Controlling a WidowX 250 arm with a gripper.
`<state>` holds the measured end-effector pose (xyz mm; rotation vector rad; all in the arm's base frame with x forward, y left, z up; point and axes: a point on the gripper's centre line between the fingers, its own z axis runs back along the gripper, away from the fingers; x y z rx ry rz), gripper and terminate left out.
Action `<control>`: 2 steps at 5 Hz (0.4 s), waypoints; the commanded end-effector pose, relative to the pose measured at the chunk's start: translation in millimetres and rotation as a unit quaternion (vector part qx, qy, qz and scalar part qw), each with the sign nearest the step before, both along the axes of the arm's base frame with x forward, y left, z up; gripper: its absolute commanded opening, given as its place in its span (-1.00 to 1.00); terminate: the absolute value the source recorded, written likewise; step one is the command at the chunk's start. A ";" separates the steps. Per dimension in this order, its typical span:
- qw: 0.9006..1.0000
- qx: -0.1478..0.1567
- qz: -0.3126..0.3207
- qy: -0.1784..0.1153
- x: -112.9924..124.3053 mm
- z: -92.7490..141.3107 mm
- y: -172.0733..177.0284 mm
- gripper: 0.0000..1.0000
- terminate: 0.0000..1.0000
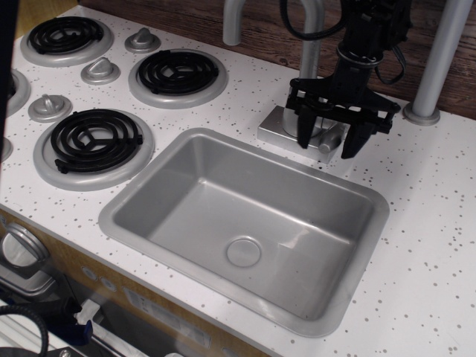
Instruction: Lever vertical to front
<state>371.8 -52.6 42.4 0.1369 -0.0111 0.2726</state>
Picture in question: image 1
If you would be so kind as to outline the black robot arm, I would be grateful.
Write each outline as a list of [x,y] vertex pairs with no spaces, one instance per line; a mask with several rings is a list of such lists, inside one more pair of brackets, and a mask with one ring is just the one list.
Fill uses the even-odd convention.
[[280,15],[287,30],[298,39],[315,41],[344,30],[332,75],[321,79],[291,80],[286,106],[297,115],[297,142],[306,149],[319,117],[349,125],[341,154],[353,158],[371,135],[389,133],[400,106],[367,87],[371,74],[379,73],[385,51],[392,51],[406,65],[399,43],[407,40],[410,1],[342,1],[341,18],[327,30],[301,33],[288,17],[286,1]]

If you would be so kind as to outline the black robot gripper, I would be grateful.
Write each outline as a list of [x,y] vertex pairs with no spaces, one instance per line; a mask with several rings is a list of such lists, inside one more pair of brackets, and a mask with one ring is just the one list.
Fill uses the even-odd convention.
[[291,80],[286,108],[297,115],[297,142],[303,149],[309,146],[318,117],[350,126],[343,159],[354,158],[371,135],[389,133],[400,106],[368,88],[381,61],[381,57],[341,57],[328,77]]

